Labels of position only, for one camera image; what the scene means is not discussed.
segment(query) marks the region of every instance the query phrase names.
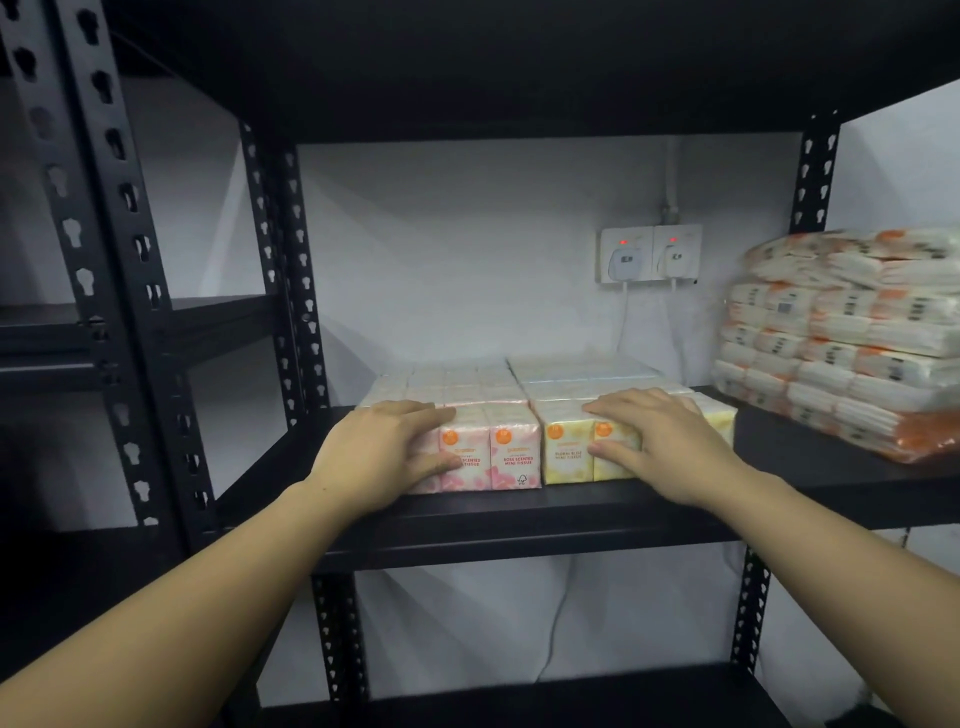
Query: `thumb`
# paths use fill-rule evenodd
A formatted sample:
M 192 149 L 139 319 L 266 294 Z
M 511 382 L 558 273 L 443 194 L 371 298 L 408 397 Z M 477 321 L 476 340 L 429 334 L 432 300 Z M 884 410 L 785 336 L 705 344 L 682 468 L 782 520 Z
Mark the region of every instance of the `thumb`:
M 410 485 L 419 483 L 430 475 L 439 475 L 453 471 L 463 465 L 460 458 L 452 452 L 439 452 L 431 455 L 414 455 L 407 460 L 407 479 Z
M 622 468 L 626 468 L 641 480 L 645 480 L 647 470 L 647 455 L 639 450 L 630 449 L 621 443 L 607 440 L 595 441 L 589 444 L 588 451 L 594 457 L 610 460 Z

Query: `electrical outlet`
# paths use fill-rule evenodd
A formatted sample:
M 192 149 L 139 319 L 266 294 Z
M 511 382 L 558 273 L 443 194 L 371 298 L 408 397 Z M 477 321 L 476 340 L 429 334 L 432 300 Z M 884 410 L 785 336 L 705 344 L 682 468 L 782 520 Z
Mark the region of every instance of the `electrical outlet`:
M 700 277 L 702 225 L 659 225 L 654 228 L 647 280 L 697 279 Z
M 619 283 L 647 280 L 654 244 L 654 229 L 607 228 L 597 235 L 596 281 Z

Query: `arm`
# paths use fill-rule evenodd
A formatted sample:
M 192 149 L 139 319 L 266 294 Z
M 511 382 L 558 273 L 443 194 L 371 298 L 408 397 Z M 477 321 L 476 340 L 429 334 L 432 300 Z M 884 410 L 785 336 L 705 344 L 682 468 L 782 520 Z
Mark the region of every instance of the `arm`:
M 630 390 L 584 409 L 643 439 L 640 452 L 595 443 L 595 455 L 740 534 L 901 720 L 960 725 L 960 578 L 754 470 L 692 400 Z
M 0 685 L 4 726 L 208 725 L 336 536 L 459 467 L 407 455 L 454 412 L 407 401 L 350 413 L 306 480 Z

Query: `shelving unit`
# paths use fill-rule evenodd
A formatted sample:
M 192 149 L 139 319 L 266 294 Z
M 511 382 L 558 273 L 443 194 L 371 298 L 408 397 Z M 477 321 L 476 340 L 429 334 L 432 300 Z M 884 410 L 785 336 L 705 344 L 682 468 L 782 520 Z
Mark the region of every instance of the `shelving unit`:
M 265 295 L 169 301 L 108 31 L 123 39 L 127 67 L 165 68 L 241 120 Z M 169 568 L 303 478 L 349 411 L 329 407 L 326 392 L 296 144 L 794 131 L 803 138 L 789 229 L 818 231 L 840 124 L 960 78 L 958 31 L 960 7 L 946 0 L 882 12 L 869 0 L 769 8 L 705 0 L 5 0 L 0 33 L 77 303 L 0 310 L 0 395 L 102 393 L 140 523 L 140 547 L 124 558 Z M 52 169 L 68 179 L 66 194 Z M 82 228 L 81 245 L 66 220 Z M 84 292 L 82 270 L 96 277 L 94 295 Z M 275 344 L 289 429 L 214 499 L 186 368 L 264 336 Z M 870 528 L 960 521 L 960 458 L 899 466 L 740 409 L 737 451 L 844 516 Z M 149 499 L 140 495 L 145 482 Z M 112 538 L 124 537 L 51 537 L 54 551 L 70 539 L 101 544 L 74 548 L 79 555 L 63 562 L 68 571 L 53 577 L 57 588 L 73 588 L 66 573 L 108 564 Z M 630 480 L 403 497 L 349 529 L 314 571 L 333 703 L 260 716 L 255 680 L 270 641 L 219 724 L 448 717 L 512 726 L 545 716 L 583 722 L 602 703 L 614 725 L 706 716 L 785 725 L 753 677 L 769 571 L 749 549 L 744 575 L 754 578 L 743 582 L 729 664 L 368 702 L 355 570 L 734 538 L 709 515 Z M 159 570 L 116 573 L 129 578 L 104 600 L 83 602 L 77 617 L 51 619 L 47 639 L 26 641 L 13 661 L 35 657 Z M 29 614 L 54 593 L 61 596 L 25 589 L 11 614 Z

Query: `person's right hand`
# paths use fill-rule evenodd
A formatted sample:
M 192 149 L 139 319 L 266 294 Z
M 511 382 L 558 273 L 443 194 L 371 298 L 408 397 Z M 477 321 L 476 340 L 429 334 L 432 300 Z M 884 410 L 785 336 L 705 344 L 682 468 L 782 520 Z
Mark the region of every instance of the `person's right hand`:
M 635 473 L 676 503 L 709 507 L 713 493 L 753 471 L 690 398 L 671 397 L 661 389 L 628 389 L 585 404 L 584 411 L 640 433 L 640 450 L 596 441 L 590 453 Z

